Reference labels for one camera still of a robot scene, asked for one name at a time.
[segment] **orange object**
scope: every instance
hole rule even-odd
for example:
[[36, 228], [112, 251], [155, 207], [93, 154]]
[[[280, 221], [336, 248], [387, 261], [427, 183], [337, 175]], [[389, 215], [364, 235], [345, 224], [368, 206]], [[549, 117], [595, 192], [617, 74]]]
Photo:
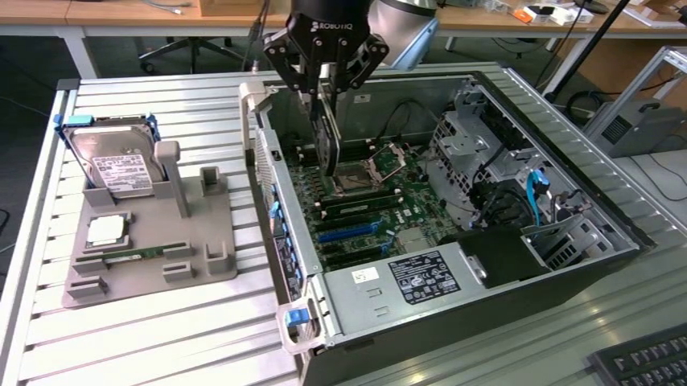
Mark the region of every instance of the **orange object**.
[[532, 21], [531, 15], [527, 12], [524, 12], [524, 10], [515, 10], [515, 12], [511, 15], [515, 16], [515, 18], [520, 22], [528, 23]]

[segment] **floor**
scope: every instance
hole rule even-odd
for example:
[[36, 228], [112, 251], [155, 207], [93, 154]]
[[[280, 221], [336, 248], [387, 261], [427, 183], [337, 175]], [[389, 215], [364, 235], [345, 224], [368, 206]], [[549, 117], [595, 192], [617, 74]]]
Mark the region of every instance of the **floor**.
[[[148, 49], [165, 43], [164, 38], [144, 38], [143, 42]], [[543, 48], [543, 40], [523, 43], [516, 39], [459, 39], [453, 52], [444, 51], [444, 43], [444, 38], [436, 39], [425, 57], [427, 63], [497, 61], [503, 66], [513, 68], [529, 82], [535, 81], [551, 57], [551, 52]], [[88, 44], [103, 77], [145, 75], [140, 70], [131, 38], [91, 38]], [[233, 45], [235, 49], [243, 52], [245, 39], [233, 39]], [[505, 50], [531, 52], [523, 53], [519, 58], [519, 55]], [[189, 67], [189, 52], [173, 52], [151, 62], [160, 75], [185, 74]], [[239, 67], [237, 61], [207, 51], [201, 53], [197, 61], [199, 72], [231, 72], [237, 71]], [[44, 114], [51, 111], [52, 106], [51, 88], [55, 87], [57, 80], [76, 78], [79, 73], [61, 39], [4, 36], [0, 37], [0, 74], [0, 133], [4, 136], [0, 142], [0, 209], [11, 214], [7, 227], [0, 233], [1, 251], [13, 243], [19, 232], [48, 122]], [[565, 101], [569, 93], [589, 88], [591, 84], [584, 78], [573, 77], [559, 100]], [[5, 98], [29, 106], [37, 112], [20, 108]], [[0, 276], [7, 273], [11, 256], [11, 249], [0, 252]]]

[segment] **sticker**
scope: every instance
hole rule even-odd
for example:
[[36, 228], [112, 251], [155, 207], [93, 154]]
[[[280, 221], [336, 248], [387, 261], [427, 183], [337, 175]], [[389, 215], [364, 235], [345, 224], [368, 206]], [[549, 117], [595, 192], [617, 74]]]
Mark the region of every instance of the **sticker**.
[[439, 251], [392, 261], [388, 268], [411, 305], [460, 290]]
[[368, 208], [368, 205], [360, 205], [359, 207], [347, 207], [339, 211], [340, 214], [351, 213], [352, 211], [364, 211]]
[[353, 96], [353, 103], [367, 103], [369, 102], [371, 94], [360, 94]]
[[351, 272], [351, 275], [353, 275], [355, 284], [360, 284], [365, 281], [379, 279], [379, 273], [376, 273], [375, 267], [359, 269], [357, 271]]
[[143, 155], [95, 157], [100, 177], [111, 192], [151, 189], [152, 181]]

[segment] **office chair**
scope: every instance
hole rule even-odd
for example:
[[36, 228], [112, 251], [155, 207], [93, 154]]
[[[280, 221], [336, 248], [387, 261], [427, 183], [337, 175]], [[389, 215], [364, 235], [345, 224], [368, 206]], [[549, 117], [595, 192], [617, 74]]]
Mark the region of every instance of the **office chair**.
[[207, 37], [189, 37], [181, 40], [175, 40], [173, 38], [167, 38], [168, 43], [157, 48], [155, 51], [147, 52], [143, 55], [139, 55], [140, 61], [140, 69], [147, 73], [155, 74], [155, 65], [148, 62], [149, 59], [155, 59], [168, 52], [177, 51], [181, 48], [191, 47], [191, 74], [195, 74], [195, 61], [197, 56], [200, 55], [200, 49], [205, 48], [207, 50], [216, 52], [220, 55], [227, 56], [228, 58], [236, 59], [239, 62], [243, 62], [244, 57], [235, 51], [228, 48], [232, 47], [232, 39], [224, 38], [224, 47], [217, 46], [208, 42], [208, 40], [215, 38]]

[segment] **hard drive label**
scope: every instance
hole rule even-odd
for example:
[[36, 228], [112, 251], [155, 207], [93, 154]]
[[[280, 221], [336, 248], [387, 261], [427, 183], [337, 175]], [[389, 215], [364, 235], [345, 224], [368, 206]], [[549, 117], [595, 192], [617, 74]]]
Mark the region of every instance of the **hard drive label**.
[[96, 164], [105, 187], [112, 193], [152, 188], [151, 175], [148, 174], [143, 155], [95, 157], [93, 163]]
[[388, 263], [408, 304], [423, 303], [460, 290], [439, 251]]

